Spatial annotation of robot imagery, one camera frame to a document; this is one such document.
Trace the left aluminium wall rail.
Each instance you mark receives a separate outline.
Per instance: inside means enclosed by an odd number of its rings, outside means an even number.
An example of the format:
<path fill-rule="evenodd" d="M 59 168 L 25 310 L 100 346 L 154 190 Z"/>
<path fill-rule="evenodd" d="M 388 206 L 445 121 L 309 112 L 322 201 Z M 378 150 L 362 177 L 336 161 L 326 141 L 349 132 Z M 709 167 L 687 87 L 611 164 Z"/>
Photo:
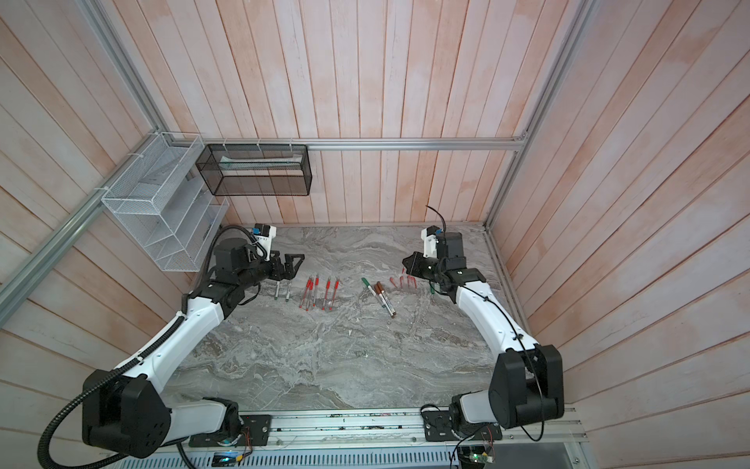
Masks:
<path fill-rule="evenodd" d="M 70 214 L 64 223 L 50 236 L 45 238 L 43 244 L 30 254 L 18 269 L 13 271 L 10 280 L 1 287 L 1 326 L 5 326 L 23 302 L 44 281 L 56 267 L 56 265 L 68 253 L 68 250 L 76 244 L 84 233 L 93 225 L 97 218 L 105 210 L 103 197 L 111 186 L 122 176 L 130 165 L 141 158 L 142 152 L 160 135 L 160 131 L 154 130 L 128 152 L 125 160 L 101 183 L 95 187 L 86 199 L 78 205 L 74 213 Z"/>

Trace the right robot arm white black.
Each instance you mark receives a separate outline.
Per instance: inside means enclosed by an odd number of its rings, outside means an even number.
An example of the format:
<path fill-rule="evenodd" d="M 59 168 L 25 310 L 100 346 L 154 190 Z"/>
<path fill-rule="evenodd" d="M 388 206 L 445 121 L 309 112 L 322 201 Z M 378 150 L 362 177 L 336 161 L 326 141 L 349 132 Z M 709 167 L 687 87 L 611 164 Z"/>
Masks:
<path fill-rule="evenodd" d="M 423 250 L 404 258 L 406 273 L 429 281 L 478 328 L 495 359 L 484 391 L 452 398 L 449 415 L 459 437 L 490 425 L 543 425 L 564 416 L 563 359 L 553 345 L 525 332 L 495 297 L 486 277 L 467 266 L 462 234 L 429 226 Z"/>

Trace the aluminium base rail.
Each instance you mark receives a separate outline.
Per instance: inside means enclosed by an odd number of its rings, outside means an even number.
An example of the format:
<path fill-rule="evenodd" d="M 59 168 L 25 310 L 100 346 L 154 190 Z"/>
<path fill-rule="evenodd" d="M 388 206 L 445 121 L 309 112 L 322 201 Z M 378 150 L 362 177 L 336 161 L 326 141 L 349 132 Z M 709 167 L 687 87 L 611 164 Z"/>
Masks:
<path fill-rule="evenodd" d="M 189 438 L 184 446 L 189 451 L 218 449 L 218 451 L 297 451 L 297 449 L 364 449 L 396 447 L 444 447 L 451 451 L 456 446 L 486 446 L 497 451 L 503 444 L 532 443 L 587 443 L 588 435 L 574 408 L 567 408 L 561 419 L 544 424 L 532 424 L 527 429 L 502 429 L 503 439 L 496 442 L 470 440 L 428 442 L 424 437 L 419 408 L 381 408 L 381 410 L 296 410 L 293 412 L 242 412 L 241 414 L 271 414 L 268 444 L 255 448 L 191 448 Z"/>

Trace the black mesh wall basket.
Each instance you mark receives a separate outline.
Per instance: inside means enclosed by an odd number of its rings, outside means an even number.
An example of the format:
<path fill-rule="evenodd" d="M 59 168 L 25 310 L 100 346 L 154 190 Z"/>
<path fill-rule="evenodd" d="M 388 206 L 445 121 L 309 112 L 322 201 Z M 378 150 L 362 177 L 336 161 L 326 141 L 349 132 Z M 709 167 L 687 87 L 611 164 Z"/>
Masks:
<path fill-rule="evenodd" d="M 306 197 L 313 174 L 308 148 L 291 144 L 209 144 L 196 168 L 218 197 Z"/>

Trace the right aluminium wall rail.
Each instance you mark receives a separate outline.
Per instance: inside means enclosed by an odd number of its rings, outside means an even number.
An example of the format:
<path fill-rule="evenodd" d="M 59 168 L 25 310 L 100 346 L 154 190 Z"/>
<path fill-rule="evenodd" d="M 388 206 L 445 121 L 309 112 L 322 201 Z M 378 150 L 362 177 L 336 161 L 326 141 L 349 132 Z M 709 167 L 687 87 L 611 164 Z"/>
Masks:
<path fill-rule="evenodd" d="M 490 196 L 486 199 L 486 214 L 482 217 L 484 230 L 493 229 L 525 155 L 587 34 L 588 23 L 599 7 L 598 1 L 566 1 L 556 23 L 546 21 L 545 13 L 540 15 L 505 109 L 510 117 L 499 125 L 501 130 L 514 132 L 516 145 L 506 150 L 495 172 Z"/>

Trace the horizontal aluminium wall rail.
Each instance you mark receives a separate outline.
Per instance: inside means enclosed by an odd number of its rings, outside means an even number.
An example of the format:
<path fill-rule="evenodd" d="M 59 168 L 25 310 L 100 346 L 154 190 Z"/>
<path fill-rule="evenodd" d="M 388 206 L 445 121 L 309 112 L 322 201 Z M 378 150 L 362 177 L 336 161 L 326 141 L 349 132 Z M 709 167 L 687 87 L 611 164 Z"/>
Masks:
<path fill-rule="evenodd" d="M 211 139 L 201 137 L 207 145 L 305 146 L 314 152 L 384 152 L 384 150 L 521 150 L 527 141 L 514 138 L 276 138 Z"/>

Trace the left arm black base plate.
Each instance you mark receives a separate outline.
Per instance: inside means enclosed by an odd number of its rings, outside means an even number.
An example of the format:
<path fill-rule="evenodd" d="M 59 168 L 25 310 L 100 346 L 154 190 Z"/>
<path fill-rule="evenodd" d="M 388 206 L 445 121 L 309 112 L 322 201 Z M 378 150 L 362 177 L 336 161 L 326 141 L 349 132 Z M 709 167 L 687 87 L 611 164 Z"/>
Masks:
<path fill-rule="evenodd" d="M 191 448 L 255 448 L 265 447 L 271 431 L 271 414 L 240 414 L 236 435 L 222 433 L 198 434 L 189 438 Z"/>

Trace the white mesh wall shelf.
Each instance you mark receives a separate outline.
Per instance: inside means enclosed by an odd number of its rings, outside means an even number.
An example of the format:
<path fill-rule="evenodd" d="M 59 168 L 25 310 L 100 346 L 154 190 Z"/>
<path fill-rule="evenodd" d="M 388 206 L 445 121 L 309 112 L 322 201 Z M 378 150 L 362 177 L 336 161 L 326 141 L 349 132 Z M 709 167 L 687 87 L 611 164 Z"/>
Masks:
<path fill-rule="evenodd" d="M 161 271 L 198 272 L 229 209 L 195 168 L 205 149 L 197 134 L 156 133 L 103 195 L 105 207 Z"/>

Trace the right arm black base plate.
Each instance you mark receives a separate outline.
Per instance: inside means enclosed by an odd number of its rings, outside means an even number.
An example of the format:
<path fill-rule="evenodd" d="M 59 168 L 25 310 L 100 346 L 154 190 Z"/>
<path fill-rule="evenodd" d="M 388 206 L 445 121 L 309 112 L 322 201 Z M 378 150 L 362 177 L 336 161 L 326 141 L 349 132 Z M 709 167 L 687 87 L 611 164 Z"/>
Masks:
<path fill-rule="evenodd" d="M 496 442 L 503 439 L 496 423 L 468 423 L 454 410 L 440 410 L 436 406 L 421 408 L 424 437 L 428 442 L 458 442 L 466 437 L 474 441 Z"/>

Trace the red gel pen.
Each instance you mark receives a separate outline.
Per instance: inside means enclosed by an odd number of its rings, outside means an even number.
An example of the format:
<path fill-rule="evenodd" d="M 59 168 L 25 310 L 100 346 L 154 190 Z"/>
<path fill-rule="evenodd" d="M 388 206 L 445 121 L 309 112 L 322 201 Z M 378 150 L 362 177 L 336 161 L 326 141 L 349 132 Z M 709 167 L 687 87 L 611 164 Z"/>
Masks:
<path fill-rule="evenodd" d="M 305 310 L 310 311 L 312 302 L 313 302 L 313 296 L 314 296 L 314 279 L 310 279 L 308 282 L 308 287 L 306 290 L 306 303 L 305 303 Z"/>
<path fill-rule="evenodd" d="M 307 308 L 308 296 L 309 296 L 309 292 L 311 290 L 313 282 L 314 282 L 314 280 L 311 277 L 309 277 L 307 279 L 307 282 L 306 282 L 306 285 L 305 285 L 305 289 L 303 291 L 303 294 L 302 294 L 302 297 L 301 297 L 301 300 L 300 300 L 300 303 L 299 303 L 299 307 L 301 309 L 306 309 Z"/>
<path fill-rule="evenodd" d="M 324 297 L 322 298 L 322 301 L 320 303 L 322 311 L 325 311 L 326 309 L 331 309 L 331 307 L 329 306 L 329 303 L 330 303 L 329 293 L 331 289 L 331 284 L 332 284 L 332 277 L 329 277 L 326 281 Z"/>
<path fill-rule="evenodd" d="M 333 308 L 334 308 L 335 300 L 336 300 L 336 297 L 337 297 L 337 292 L 338 292 L 338 289 L 339 289 L 339 285 L 340 285 L 339 277 L 336 277 L 335 283 L 334 283 L 334 289 L 333 289 L 333 292 L 331 294 L 331 298 L 330 298 L 329 303 L 328 303 L 329 311 L 332 311 Z"/>
<path fill-rule="evenodd" d="M 316 274 L 314 283 L 312 284 L 312 304 L 311 308 L 318 308 L 318 286 L 320 285 L 320 275 Z"/>

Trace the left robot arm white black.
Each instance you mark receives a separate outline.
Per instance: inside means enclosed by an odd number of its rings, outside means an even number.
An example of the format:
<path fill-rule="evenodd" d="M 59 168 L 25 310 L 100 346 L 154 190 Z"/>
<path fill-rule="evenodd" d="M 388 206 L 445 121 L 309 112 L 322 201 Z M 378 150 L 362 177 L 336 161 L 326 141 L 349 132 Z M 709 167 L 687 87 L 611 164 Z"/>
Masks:
<path fill-rule="evenodd" d="M 164 444 L 207 435 L 235 444 L 243 429 L 238 404 L 221 398 L 167 406 L 161 393 L 182 361 L 237 307 L 247 289 L 291 281 L 305 260 L 281 254 L 271 239 L 250 243 L 226 238 L 210 248 L 211 261 L 198 287 L 185 295 L 175 318 L 140 351 L 113 371 L 95 371 L 84 382 L 82 440 L 120 455 L 145 458 Z"/>

